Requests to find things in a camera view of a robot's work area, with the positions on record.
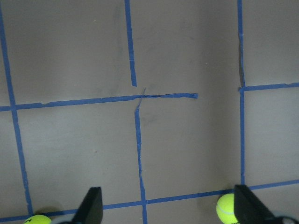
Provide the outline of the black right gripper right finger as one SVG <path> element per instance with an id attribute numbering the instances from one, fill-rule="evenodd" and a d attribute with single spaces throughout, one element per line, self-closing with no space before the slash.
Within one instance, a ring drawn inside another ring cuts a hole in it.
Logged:
<path id="1" fill-rule="evenodd" d="M 246 185 L 234 186 L 234 215 L 240 224 L 297 224 L 288 216 L 275 216 Z"/>

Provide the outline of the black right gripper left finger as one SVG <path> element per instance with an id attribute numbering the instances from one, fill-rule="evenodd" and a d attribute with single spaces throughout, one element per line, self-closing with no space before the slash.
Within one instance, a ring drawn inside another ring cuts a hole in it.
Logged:
<path id="1" fill-rule="evenodd" d="M 71 224 L 100 224 L 103 219 L 101 187 L 91 187 L 79 206 Z"/>

